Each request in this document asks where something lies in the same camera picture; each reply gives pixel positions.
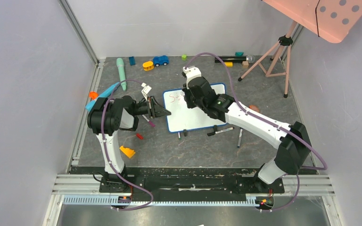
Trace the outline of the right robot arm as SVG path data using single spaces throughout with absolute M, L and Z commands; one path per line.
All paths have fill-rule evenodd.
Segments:
M 188 78 L 182 90 L 188 108 L 198 107 L 210 118 L 245 129 L 277 149 L 276 156 L 255 175 L 253 185 L 257 191 L 266 192 L 281 176 L 298 174 L 310 153 L 307 147 L 309 139 L 303 124 L 277 122 L 249 109 L 227 94 L 216 94 L 202 76 Z

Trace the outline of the red marker cap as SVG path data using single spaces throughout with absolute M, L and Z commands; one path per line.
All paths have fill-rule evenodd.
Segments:
M 139 133 L 137 133 L 136 136 L 137 136 L 139 139 L 141 139 L 141 140 L 144 139 L 144 137 L 143 137 L 141 134 L 139 134 Z

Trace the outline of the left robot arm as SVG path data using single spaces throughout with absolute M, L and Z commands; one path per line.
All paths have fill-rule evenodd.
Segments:
M 131 96 L 109 100 L 99 97 L 87 116 L 87 125 L 99 140 L 105 161 L 105 171 L 100 182 L 101 192 L 124 192 L 130 188 L 126 167 L 121 156 L 118 132 L 136 131 L 138 116 L 150 118 L 169 116 L 172 113 L 160 105 L 154 96 L 137 102 Z

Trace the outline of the blue framed whiteboard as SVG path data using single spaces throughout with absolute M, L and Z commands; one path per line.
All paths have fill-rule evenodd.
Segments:
M 207 116 L 198 107 L 188 108 L 184 100 L 182 89 L 172 89 L 163 92 L 164 107 L 171 112 L 166 117 L 168 130 L 171 133 L 183 132 L 184 130 L 196 130 L 222 126 L 225 122 L 215 120 Z

